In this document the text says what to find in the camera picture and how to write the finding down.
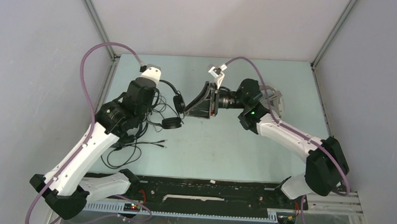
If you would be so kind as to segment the black headphones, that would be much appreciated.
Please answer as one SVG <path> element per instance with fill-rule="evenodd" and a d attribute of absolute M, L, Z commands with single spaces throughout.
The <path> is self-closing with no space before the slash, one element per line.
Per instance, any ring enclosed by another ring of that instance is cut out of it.
<path fill-rule="evenodd" d="M 173 111 L 176 114 L 174 117 L 168 117 L 168 118 L 163 118 L 163 120 L 160 123 L 160 126 L 163 129 L 177 129 L 177 128 L 181 128 L 182 127 L 182 120 L 183 118 L 181 118 L 181 115 L 184 114 L 185 111 L 185 101 L 184 98 L 181 94 L 181 92 L 169 81 L 167 80 L 162 80 L 160 79 L 160 82 L 169 86 L 173 93 Z"/>

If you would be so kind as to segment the white headphones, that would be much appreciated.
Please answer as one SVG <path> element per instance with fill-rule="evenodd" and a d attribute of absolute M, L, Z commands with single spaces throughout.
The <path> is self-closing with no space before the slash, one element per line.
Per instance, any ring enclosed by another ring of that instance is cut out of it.
<path fill-rule="evenodd" d="M 262 93 L 262 97 L 260 98 L 261 104 L 266 108 L 267 104 L 269 104 L 271 109 L 274 111 L 274 115 L 278 118 L 282 118 L 284 113 L 284 100 L 282 93 L 273 86 L 263 86 L 261 83 L 259 83 L 259 89 Z"/>

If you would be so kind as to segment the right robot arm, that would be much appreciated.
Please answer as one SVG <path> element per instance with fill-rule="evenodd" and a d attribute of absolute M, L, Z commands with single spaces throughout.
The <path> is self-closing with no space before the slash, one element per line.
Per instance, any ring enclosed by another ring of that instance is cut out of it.
<path fill-rule="evenodd" d="M 240 109 L 238 119 L 245 130 L 276 141 L 302 159 L 304 173 L 284 179 L 278 186 L 275 193 L 278 206 L 288 208 L 296 198 L 310 193 L 339 194 L 337 186 L 349 172 L 340 143 L 332 136 L 320 139 L 307 135 L 278 119 L 273 109 L 261 103 L 262 94 L 254 79 L 244 79 L 236 91 L 206 82 L 184 113 L 188 117 L 210 119 L 219 109 Z"/>

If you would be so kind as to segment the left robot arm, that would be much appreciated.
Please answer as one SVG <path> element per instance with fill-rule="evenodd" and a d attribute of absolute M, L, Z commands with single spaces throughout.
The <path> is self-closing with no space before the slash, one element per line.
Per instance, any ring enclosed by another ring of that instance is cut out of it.
<path fill-rule="evenodd" d="M 32 187 L 61 219 L 75 217 L 96 200 L 114 195 L 132 199 L 138 195 L 137 178 L 129 170 L 91 180 L 83 178 L 108 148 L 145 120 L 158 82 L 147 77 L 131 81 L 126 92 L 100 108 L 84 137 L 56 167 L 44 175 L 32 176 Z"/>

